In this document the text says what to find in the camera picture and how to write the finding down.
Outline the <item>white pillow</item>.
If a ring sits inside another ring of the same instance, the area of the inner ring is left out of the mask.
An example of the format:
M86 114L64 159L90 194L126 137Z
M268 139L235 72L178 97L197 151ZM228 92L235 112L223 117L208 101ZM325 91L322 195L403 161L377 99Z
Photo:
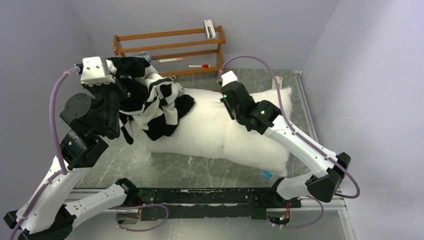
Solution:
M220 102L220 93L194 88L187 88L185 92L195 99L194 107L180 120L172 136L146 141L150 152L227 159L280 177L287 176L290 152L232 120Z

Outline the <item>black white checkered pillowcase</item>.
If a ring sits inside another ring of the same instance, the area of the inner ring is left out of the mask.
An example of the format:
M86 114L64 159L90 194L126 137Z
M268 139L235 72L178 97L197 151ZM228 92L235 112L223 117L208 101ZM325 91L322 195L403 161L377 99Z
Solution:
M129 96L119 109L120 130L127 144L134 143L133 124L152 141L172 136L180 120L195 106L175 76L164 77L141 57L109 57L107 67L118 77Z

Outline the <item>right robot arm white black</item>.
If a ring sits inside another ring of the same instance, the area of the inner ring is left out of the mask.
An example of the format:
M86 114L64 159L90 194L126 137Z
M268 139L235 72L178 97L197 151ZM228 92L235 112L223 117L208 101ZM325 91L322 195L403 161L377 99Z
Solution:
M219 82L221 102L233 120L247 131L256 131L280 144L309 168L307 174L279 179L275 191L285 200L312 196L329 203L346 176L350 156L345 152L336 154L317 143L270 101L256 102L232 71L220 76Z

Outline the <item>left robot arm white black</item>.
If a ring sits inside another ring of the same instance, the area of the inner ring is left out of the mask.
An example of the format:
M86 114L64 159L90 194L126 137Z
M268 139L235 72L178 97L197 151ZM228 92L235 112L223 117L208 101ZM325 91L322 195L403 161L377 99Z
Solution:
M64 240L83 222L108 209L140 204L138 188L127 178L86 198L67 202L75 185L108 148L106 139L120 136L120 102L127 97L117 84L88 86L65 104L60 118L70 127L56 141L56 155L46 176L20 209L4 221L12 240Z

